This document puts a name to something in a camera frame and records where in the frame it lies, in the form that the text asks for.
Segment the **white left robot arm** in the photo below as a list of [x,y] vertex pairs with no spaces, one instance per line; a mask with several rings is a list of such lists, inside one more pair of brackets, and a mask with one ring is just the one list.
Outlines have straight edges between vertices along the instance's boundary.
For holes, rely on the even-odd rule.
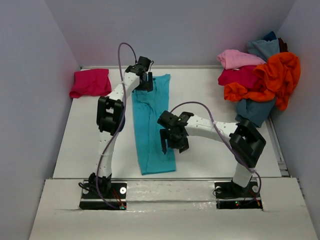
[[134,65],[120,73],[121,83],[97,102],[96,124],[100,132],[100,155],[96,172],[88,178],[88,189],[105,198],[112,188],[112,158],[116,139],[125,125],[127,99],[137,91],[153,90],[153,74],[149,71],[152,61],[140,56]]

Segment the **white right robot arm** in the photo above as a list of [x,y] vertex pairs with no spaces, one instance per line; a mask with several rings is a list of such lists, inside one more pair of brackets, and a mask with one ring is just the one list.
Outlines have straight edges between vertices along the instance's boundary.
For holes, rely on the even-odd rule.
[[234,155],[237,161],[230,190],[235,196],[242,196],[249,189],[257,162],[266,146],[266,140],[247,119],[240,122],[211,121],[191,112],[179,116],[164,111],[157,120],[162,152],[168,149],[180,153],[189,149],[188,137],[202,137],[219,141]]

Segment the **turquoise t-shirt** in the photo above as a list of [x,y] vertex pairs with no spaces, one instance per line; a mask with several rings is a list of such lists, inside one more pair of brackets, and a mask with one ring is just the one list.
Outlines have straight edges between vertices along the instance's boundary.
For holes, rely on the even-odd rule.
[[171,75],[156,76],[150,92],[135,90],[131,94],[137,161],[142,175],[176,171],[174,151],[162,152],[160,115],[169,108]]

